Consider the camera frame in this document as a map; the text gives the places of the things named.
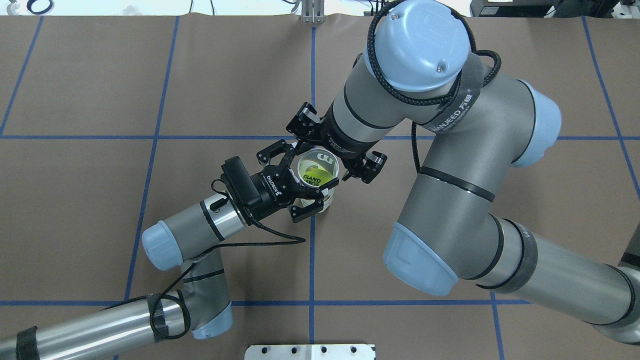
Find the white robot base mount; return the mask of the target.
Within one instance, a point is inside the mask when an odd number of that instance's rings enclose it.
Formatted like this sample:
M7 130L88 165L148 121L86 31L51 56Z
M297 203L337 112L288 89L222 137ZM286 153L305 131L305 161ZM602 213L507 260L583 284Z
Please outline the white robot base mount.
M259 344L251 345L245 360L376 360L374 344Z

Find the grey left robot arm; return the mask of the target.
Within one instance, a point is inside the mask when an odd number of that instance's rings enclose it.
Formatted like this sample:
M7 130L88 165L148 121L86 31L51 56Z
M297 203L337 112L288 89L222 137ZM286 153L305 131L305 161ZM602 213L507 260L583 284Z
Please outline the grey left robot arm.
M160 293L181 273L148 260L141 234L212 195L222 163L250 173L272 139L10 138L1 141L1 337ZM241 359L250 343L309 341L310 244L222 248L234 326L121 360Z

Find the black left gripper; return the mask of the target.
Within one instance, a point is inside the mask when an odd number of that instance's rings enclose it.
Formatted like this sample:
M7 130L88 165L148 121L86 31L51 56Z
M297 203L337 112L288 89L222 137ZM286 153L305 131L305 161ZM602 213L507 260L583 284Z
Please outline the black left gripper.
M293 223L299 223L326 210L333 203L333 189L338 186L339 179L332 178L320 187L302 185L291 167L295 157L302 153L302 144L293 145L285 140L275 141L256 153L256 159L263 168L261 172L249 177L258 196L247 206L246 214L250 214L256 221L261 221L289 207ZM271 165L271 160L279 155L282 155L279 163ZM304 207L292 205L295 199L310 203Z

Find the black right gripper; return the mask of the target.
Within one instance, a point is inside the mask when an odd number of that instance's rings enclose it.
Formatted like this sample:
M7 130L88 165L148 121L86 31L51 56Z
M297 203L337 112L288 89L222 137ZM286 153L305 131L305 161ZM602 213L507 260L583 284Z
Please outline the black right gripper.
M321 117L310 102L302 104L285 129L298 141L320 146L340 158L346 170L342 176L343 182L354 178L370 184L388 160L384 153L367 152L368 144L356 141L343 132L332 112Z

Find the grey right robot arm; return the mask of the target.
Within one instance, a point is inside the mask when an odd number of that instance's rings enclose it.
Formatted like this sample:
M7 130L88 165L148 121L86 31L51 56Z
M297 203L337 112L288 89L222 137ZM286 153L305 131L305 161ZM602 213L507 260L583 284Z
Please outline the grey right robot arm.
M458 280L579 319L639 344L639 233L617 266L551 243L490 214L509 167L544 157L562 126L553 100L499 73L464 18L435 0L388 3L365 50L323 116L304 105L289 125L298 142L343 161L369 183L386 162L371 148L409 119L435 134L382 260L403 283L445 296Z

